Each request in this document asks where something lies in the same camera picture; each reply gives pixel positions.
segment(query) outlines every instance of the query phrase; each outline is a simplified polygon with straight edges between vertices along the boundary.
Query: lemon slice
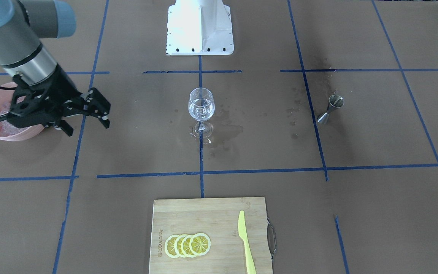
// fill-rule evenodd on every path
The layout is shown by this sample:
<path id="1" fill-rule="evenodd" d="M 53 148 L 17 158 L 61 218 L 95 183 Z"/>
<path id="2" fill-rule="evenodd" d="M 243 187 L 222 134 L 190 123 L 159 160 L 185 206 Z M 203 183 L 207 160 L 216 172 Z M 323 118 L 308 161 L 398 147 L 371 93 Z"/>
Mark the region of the lemon slice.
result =
<path id="1" fill-rule="evenodd" d="M 182 240 L 182 243 L 180 244 L 180 253 L 184 254 L 186 257 L 189 258 L 194 258 L 197 257 L 197 255 L 193 254 L 192 251 L 190 250 L 190 241 L 192 240 L 192 238 L 194 237 L 194 235 L 189 235 L 187 237 L 185 237 Z"/>
<path id="2" fill-rule="evenodd" d="M 173 243 L 173 249 L 175 250 L 175 253 L 182 258 L 186 258 L 187 256 L 185 256 L 184 254 L 181 253 L 181 243 L 184 240 L 185 237 L 187 237 L 188 234 L 182 234 L 180 236 L 177 237 L 177 239 L 175 239 L 175 243 Z"/>
<path id="3" fill-rule="evenodd" d="M 197 256 L 204 256 L 211 248 L 211 238 L 207 234 L 197 233 L 190 240 L 190 251 Z"/>
<path id="4" fill-rule="evenodd" d="M 178 258 L 179 256 L 175 252 L 174 244 L 175 240 L 179 235 L 174 234 L 165 241 L 165 254 L 167 254 L 170 258 Z"/>

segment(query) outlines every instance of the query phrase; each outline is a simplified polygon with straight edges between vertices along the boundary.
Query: jigger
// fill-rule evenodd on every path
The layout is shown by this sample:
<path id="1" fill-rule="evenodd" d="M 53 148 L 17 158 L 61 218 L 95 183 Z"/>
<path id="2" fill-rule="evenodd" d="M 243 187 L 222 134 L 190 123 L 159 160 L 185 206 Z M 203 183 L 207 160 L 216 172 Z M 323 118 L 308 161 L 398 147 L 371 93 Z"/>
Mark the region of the jigger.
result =
<path id="1" fill-rule="evenodd" d="M 322 125 L 327 124 L 330 113 L 338 108 L 341 108 L 342 106 L 344 106 L 344 99 L 336 94 L 331 95 L 329 97 L 329 105 L 327 106 L 327 110 L 321 116 L 317 117 L 317 123 Z"/>

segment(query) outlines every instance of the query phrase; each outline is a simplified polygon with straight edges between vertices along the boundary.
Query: cutting board handle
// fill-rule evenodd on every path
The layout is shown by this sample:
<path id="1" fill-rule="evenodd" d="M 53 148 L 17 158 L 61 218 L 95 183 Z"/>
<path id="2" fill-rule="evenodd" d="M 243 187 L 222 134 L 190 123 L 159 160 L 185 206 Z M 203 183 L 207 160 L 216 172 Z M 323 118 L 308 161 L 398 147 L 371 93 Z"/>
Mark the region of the cutting board handle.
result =
<path id="1" fill-rule="evenodd" d="M 276 233 L 275 233 L 275 228 L 273 227 L 273 225 L 270 222 L 270 218 L 266 217 L 266 222 L 268 222 L 268 227 L 271 228 L 271 235 L 273 236 L 273 251 L 271 250 L 271 246 L 270 246 L 270 237 L 268 234 L 268 228 L 267 228 L 267 232 L 266 232 L 266 237 L 268 238 L 268 247 L 270 248 L 270 254 L 271 254 L 271 261 L 273 262 L 273 256 L 275 256 L 275 252 L 276 252 Z"/>

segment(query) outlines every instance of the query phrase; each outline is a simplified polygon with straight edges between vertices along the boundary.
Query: metal handle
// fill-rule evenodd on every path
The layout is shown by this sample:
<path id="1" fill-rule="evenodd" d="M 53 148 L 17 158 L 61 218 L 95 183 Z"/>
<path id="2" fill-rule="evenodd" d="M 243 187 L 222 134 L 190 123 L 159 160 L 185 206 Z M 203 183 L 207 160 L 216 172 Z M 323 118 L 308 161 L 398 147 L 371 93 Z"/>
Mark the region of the metal handle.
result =
<path id="1" fill-rule="evenodd" d="M 273 251 L 271 251 L 271 248 L 270 248 L 271 261 L 273 262 L 273 256 L 275 256 L 275 252 L 276 252 L 276 234 L 275 234 L 275 228 L 270 223 L 270 218 L 266 217 L 266 222 L 268 222 L 268 226 L 271 227 L 271 231 L 273 231 L 273 243 L 275 244 L 275 248 L 273 249 Z"/>

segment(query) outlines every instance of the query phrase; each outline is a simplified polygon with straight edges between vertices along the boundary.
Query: clear liquid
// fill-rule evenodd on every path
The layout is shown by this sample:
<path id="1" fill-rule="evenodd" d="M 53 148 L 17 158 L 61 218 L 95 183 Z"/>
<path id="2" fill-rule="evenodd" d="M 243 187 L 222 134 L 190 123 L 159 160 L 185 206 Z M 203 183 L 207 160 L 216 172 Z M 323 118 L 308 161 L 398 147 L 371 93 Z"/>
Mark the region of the clear liquid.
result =
<path id="1" fill-rule="evenodd" d="M 199 122 L 204 122 L 209 120 L 214 114 L 214 102 L 208 99 L 196 99 L 189 103 L 189 113 L 192 118 Z"/>

